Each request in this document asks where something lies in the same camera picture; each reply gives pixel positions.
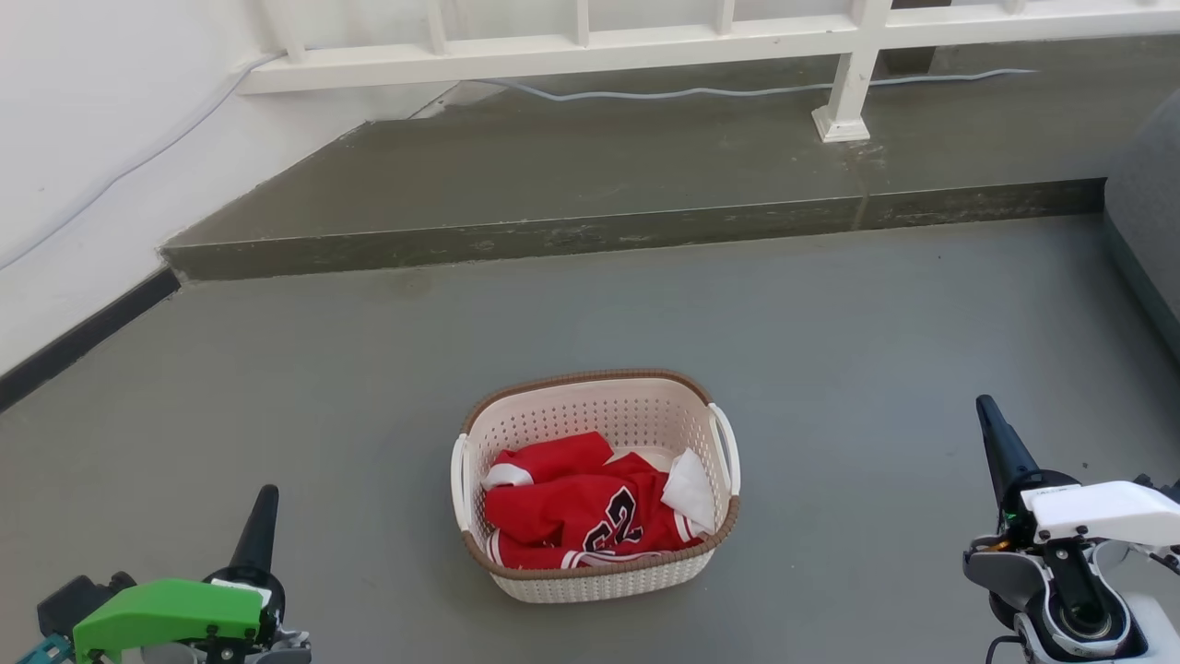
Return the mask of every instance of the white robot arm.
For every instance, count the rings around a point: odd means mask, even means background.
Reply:
[[[1128,550],[1180,573],[1180,487],[1156,489],[1146,476],[1083,487],[1038,468],[991,397],[976,409],[999,524],[971,543],[963,573],[1016,632],[997,643],[1020,643],[1030,664],[1180,663],[1159,603],[1120,596],[1102,576]]]

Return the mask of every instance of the beige basket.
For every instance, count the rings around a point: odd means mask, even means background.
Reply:
[[[703,388],[671,372],[603,372],[518,386],[486,399],[451,456],[451,499],[467,551],[510,596],[530,603],[591,601],[650,592],[697,576],[738,519],[741,466],[733,429]],[[713,489],[716,534],[668,555],[575,570],[510,570],[486,554],[480,479],[500,451],[599,432],[620,452],[667,469],[691,448]]]

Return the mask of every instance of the red clothing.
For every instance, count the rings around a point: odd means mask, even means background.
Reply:
[[[660,500],[667,473],[634,453],[603,464],[611,456],[598,434],[502,453],[496,466],[513,466],[536,484],[487,492],[484,515],[497,527],[487,543],[492,559],[513,568],[569,568],[700,543],[688,519]]]

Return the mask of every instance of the metal railing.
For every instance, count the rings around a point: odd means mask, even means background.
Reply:
[[[846,13],[734,20],[715,0],[712,25],[595,31],[590,4],[573,2],[566,34],[452,39],[442,2],[426,0],[427,44],[309,50],[290,0],[263,0],[287,55],[247,77],[243,93],[511,78],[586,71],[840,54],[832,96],[812,116],[824,140],[868,138],[860,110],[884,48],[1180,32],[1180,0],[1002,0],[892,9],[851,0]]]

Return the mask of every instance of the black number on red jersey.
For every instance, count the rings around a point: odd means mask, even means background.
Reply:
[[[637,543],[643,538],[643,527],[631,528],[635,521],[635,497],[627,487],[618,489],[607,506],[607,521],[602,521],[586,533],[584,551],[602,551],[611,544]]]

